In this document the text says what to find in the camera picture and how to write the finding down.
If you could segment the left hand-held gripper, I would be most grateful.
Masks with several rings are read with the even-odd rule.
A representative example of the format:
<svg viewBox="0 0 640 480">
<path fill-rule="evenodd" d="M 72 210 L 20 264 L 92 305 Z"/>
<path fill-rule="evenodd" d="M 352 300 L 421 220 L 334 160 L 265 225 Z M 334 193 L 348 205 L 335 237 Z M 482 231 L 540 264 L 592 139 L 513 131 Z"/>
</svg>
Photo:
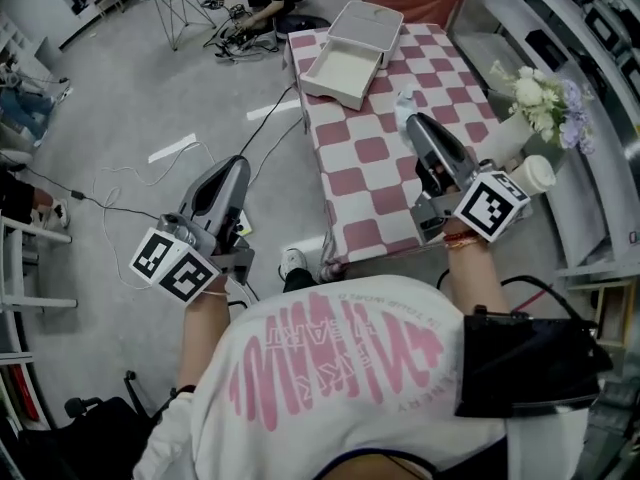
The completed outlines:
<svg viewBox="0 0 640 480">
<path fill-rule="evenodd" d="M 244 285 L 255 256 L 239 230 L 250 177 L 241 155 L 216 163 L 148 229 L 130 270 L 174 302 L 193 301 L 219 276 Z"/>
</svg>

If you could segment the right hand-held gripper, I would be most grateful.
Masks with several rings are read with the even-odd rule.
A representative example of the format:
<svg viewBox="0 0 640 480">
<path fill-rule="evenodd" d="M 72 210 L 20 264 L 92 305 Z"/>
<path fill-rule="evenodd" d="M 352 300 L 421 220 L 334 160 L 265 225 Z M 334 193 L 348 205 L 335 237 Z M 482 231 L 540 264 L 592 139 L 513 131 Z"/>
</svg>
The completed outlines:
<svg viewBox="0 0 640 480">
<path fill-rule="evenodd" d="M 496 170 L 490 160 L 477 162 L 433 118 L 412 114 L 406 132 L 422 184 L 411 215 L 426 242 L 443 232 L 452 218 L 494 242 L 529 204 L 529 196 L 505 172 Z"/>
</svg>

